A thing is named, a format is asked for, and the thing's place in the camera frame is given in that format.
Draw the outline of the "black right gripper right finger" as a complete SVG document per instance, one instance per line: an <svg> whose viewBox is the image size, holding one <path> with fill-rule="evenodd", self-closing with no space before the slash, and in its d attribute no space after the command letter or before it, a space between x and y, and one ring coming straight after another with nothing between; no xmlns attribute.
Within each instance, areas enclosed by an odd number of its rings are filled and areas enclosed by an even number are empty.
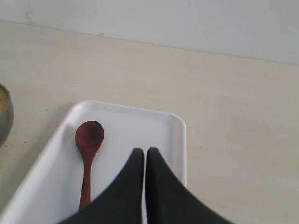
<svg viewBox="0 0 299 224"><path fill-rule="evenodd" d="M158 148L147 151L145 203L149 224L229 224L178 180Z"/></svg>

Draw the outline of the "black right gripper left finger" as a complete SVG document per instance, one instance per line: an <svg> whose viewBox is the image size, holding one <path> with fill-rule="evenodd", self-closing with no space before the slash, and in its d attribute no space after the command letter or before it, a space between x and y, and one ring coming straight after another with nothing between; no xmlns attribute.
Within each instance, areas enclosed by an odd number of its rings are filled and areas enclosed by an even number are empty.
<svg viewBox="0 0 299 224"><path fill-rule="evenodd" d="M62 224L141 224L144 152L134 148L122 170L88 206Z"/></svg>

